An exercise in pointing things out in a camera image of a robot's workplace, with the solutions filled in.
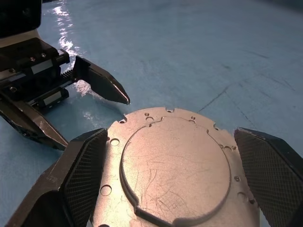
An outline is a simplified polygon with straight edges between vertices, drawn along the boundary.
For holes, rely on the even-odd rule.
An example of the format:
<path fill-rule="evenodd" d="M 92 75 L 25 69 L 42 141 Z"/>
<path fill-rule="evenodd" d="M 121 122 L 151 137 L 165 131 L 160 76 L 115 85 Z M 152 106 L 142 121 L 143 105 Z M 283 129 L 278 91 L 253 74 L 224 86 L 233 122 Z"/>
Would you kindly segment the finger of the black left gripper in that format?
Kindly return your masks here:
<path fill-rule="evenodd" d="M 85 58 L 76 56 L 72 76 L 76 81 L 88 83 L 93 92 L 106 100 L 130 104 L 130 97 L 123 86 L 108 71 Z"/>
<path fill-rule="evenodd" d="M 23 101 L 13 101 L 0 94 L 0 115 L 24 137 L 58 150 L 65 150 L 68 141 L 43 115 Z"/>

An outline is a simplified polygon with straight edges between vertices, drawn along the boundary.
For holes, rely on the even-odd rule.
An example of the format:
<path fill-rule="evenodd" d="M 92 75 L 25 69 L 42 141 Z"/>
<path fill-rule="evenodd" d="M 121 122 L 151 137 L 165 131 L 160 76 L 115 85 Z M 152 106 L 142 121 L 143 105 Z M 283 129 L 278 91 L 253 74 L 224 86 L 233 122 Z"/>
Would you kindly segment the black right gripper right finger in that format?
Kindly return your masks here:
<path fill-rule="evenodd" d="M 303 158 L 283 139 L 246 128 L 234 131 L 254 199 L 272 227 L 303 225 Z"/>

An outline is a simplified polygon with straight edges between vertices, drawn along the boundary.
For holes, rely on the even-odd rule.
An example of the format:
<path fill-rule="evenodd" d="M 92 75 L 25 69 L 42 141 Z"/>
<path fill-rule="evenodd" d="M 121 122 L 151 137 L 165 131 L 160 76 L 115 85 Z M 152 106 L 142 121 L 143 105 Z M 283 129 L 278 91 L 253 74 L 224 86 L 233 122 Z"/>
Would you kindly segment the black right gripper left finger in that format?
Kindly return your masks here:
<path fill-rule="evenodd" d="M 8 227 L 85 227 L 96 206 L 106 157 L 106 128 L 70 141 L 6 223 Z"/>

